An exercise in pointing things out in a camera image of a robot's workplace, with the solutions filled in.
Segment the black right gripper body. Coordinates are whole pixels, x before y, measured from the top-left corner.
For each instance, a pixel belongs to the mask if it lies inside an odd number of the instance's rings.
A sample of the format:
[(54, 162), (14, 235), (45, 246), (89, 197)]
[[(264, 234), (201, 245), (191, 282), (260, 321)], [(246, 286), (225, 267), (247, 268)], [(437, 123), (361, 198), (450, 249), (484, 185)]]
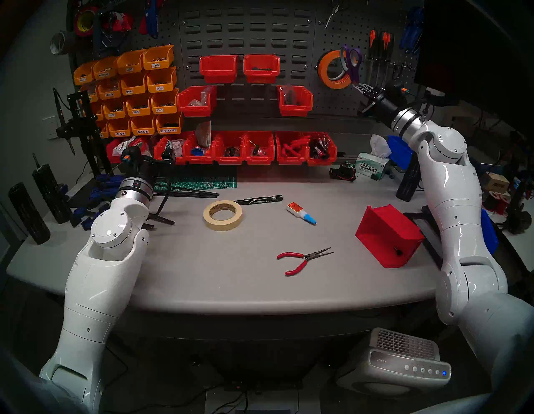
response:
[(371, 100), (369, 113), (377, 121), (391, 126), (397, 116), (397, 104), (385, 95), (376, 95)]

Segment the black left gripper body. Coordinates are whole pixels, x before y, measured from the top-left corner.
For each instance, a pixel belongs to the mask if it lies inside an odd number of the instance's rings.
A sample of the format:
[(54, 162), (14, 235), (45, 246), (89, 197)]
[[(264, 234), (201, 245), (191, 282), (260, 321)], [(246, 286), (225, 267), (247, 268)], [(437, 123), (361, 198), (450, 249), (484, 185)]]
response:
[(158, 160), (143, 154), (132, 157), (132, 175), (136, 178), (166, 178), (171, 174), (174, 166), (173, 158)]

